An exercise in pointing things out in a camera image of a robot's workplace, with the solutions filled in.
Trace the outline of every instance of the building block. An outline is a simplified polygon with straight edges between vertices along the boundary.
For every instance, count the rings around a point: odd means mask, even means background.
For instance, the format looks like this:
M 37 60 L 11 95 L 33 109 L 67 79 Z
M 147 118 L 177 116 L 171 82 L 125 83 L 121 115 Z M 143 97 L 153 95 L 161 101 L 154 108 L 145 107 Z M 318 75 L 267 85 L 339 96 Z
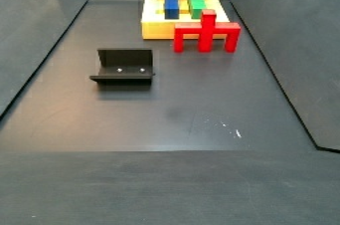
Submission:
M 193 23 L 199 19 L 191 19 L 187 0 L 178 0 L 179 19 L 166 19 L 166 0 L 146 0 L 143 12 L 143 38 L 145 39 L 174 39 L 175 23 Z M 219 0 L 205 0 L 206 7 L 217 12 L 217 23 L 227 23 L 229 17 L 225 13 Z M 198 34 L 185 35 L 186 39 L 198 39 Z M 214 34 L 214 39 L 225 39 L 225 34 Z
M 174 51 L 183 52 L 183 36 L 199 34 L 198 50 L 202 53 L 211 51 L 214 34 L 226 34 L 225 50 L 234 53 L 241 33 L 238 23 L 217 23 L 217 13 L 213 9 L 203 9 L 201 23 L 177 23 L 174 35 Z
M 206 8 L 205 0 L 187 0 L 191 19 L 199 19 L 202 10 Z
M 166 0 L 166 19 L 179 18 L 178 0 Z

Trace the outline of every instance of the red arch block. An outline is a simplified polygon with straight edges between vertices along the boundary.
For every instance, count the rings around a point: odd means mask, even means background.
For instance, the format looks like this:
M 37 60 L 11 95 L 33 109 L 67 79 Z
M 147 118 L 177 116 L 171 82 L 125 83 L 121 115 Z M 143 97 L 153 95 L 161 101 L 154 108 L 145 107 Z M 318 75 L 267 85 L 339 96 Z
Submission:
M 213 9 L 202 10 L 201 23 L 177 23 L 174 36 L 174 51 L 183 52 L 183 35 L 199 34 L 198 50 L 211 52 L 214 34 L 227 34 L 225 50 L 234 53 L 237 50 L 241 26 L 238 23 L 217 23 L 217 13 Z

